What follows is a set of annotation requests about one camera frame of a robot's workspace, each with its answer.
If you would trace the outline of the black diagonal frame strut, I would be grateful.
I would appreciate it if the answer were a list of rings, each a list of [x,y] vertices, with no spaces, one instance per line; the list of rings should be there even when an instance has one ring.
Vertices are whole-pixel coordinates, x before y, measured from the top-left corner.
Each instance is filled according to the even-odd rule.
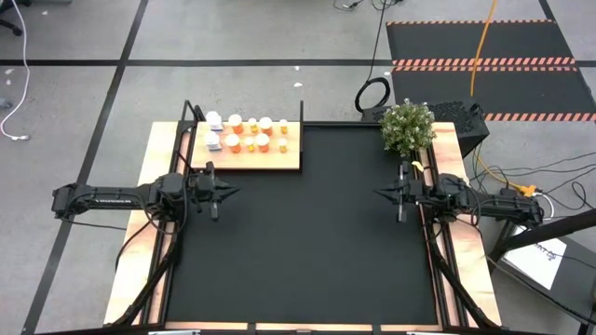
[[[143,309],[145,304],[153,296],[155,288],[165,272],[172,266],[176,259],[177,253],[177,239],[180,234],[180,229],[185,225],[185,221],[174,224],[174,229],[171,233],[171,240],[167,253],[163,256],[156,269],[151,273],[145,285],[142,287],[140,293],[132,302],[132,304],[125,310],[125,312],[114,322],[112,326],[131,326],[137,314]]]
[[[440,312],[447,313],[448,303],[454,303],[457,322],[452,323],[451,318],[444,315],[442,327],[449,330],[461,328],[463,331],[500,329],[474,301],[460,280],[448,224],[425,221],[423,227],[433,276],[438,281],[437,300]]]

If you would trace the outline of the light wooden shelf board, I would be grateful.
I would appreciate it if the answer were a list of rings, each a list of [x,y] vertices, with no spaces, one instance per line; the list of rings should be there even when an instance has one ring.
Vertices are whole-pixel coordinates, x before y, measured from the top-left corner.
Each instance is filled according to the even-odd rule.
[[[223,123],[223,131],[219,132],[223,149],[219,152],[209,152],[205,146],[203,136],[210,131],[206,122],[199,122],[196,127],[196,138],[194,149],[190,159],[192,168],[203,168],[208,161],[212,161],[216,169],[294,169],[301,166],[301,136],[302,124],[289,121],[289,133],[284,135],[280,132],[278,122],[273,123],[273,135],[270,137],[269,151],[261,153],[255,145],[255,151],[249,152],[244,140],[247,137],[256,137],[252,134],[248,122],[244,122],[244,131],[238,136],[241,139],[241,152],[232,154],[224,143],[228,134],[234,133],[227,122]],[[283,154],[278,149],[278,140],[285,138],[288,142],[288,151]]]

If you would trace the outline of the black perforated box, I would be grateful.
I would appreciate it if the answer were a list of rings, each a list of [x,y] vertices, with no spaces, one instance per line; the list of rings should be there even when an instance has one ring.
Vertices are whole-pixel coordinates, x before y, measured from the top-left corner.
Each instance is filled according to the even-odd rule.
[[[448,150],[457,151],[461,157],[465,157],[488,137],[489,130],[485,125],[484,112],[479,104],[452,100],[427,103],[427,105],[434,113],[433,128],[436,138],[427,149],[411,152],[404,157],[422,152],[434,156]],[[379,121],[389,107],[391,106],[365,108],[360,111],[361,120],[380,125]]]

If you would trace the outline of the black office chair base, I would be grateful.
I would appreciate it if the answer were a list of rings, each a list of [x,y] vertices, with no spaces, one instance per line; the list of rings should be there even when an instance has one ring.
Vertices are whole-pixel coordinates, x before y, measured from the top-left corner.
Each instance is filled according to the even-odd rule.
[[[4,13],[5,11],[11,8],[13,8],[11,0],[0,0],[0,14]],[[22,30],[18,26],[7,20],[0,19],[0,26],[9,29],[16,36],[22,35]]]

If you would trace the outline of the white printed sheet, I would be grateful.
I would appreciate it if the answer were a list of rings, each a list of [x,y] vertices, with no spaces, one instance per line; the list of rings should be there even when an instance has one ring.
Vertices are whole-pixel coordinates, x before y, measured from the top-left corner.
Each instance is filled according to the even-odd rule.
[[[567,245],[558,238],[507,251],[504,260],[550,290],[562,263]]]

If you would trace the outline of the black hazard-striped floor mat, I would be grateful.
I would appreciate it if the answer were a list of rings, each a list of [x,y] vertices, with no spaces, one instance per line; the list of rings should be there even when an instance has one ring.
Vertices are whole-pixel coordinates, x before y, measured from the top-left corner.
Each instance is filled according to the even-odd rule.
[[[476,102],[487,121],[596,122],[575,67],[396,67],[392,81],[397,102]]]
[[[484,64],[575,65],[554,20],[425,20],[386,24],[398,66]]]

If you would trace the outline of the black metal stand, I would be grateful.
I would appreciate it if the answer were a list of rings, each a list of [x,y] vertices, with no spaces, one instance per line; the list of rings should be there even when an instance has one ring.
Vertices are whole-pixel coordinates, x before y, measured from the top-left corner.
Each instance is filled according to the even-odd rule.
[[[488,255],[489,267],[512,276],[575,318],[581,323],[579,333],[586,335],[596,329],[596,251],[578,244],[570,235],[591,228],[596,229],[596,209],[529,230],[507,223]],[[504,260],[507,251],[553,238],[564,242],[567,249],[550,290],[543,288]]]

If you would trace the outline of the artificial potted plant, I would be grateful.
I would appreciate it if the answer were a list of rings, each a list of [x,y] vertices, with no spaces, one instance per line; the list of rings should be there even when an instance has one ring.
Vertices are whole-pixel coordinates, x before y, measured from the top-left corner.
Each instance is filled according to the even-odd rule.
[[[384,149],[400,156],[427,149],[436,138],[434,121],[426,102],[412,103],[406,98],[402,104],[387,108],[379,121]]]

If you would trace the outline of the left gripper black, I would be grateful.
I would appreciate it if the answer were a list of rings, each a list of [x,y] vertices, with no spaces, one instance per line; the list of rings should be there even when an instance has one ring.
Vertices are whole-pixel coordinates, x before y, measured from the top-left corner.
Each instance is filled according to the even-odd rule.
[[[204,169],[192,173],[187,177],[187,189],[190,191],[190,200],[192,203],[197,205],[199,211],[201,210],[201,204],[207,204],[210,211],[210,218],[213,221],[219,220],[219,209],[218,203],[222,203],[228,197],[239,192],[239,188],[222,181],[216,180],[215,186],[215,167],[212,161],[208,161]],[[218,200],[216,199],[217,190],[228,190],[221,191],[218,193]]]

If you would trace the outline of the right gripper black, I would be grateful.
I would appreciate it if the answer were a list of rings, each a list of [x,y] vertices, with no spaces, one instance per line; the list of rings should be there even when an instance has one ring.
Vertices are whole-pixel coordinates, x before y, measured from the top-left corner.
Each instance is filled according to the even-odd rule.
[[[389,200],[392,204],[398,204],[398,222],[406,222],[407,213],[404,205],[406,203],[416,203],[423,195],[423,183],[420,180],[409,180],[410,163],[403,162],[399,168],[398,182],[391,182],[380,188],[375,188],[374,192]]]

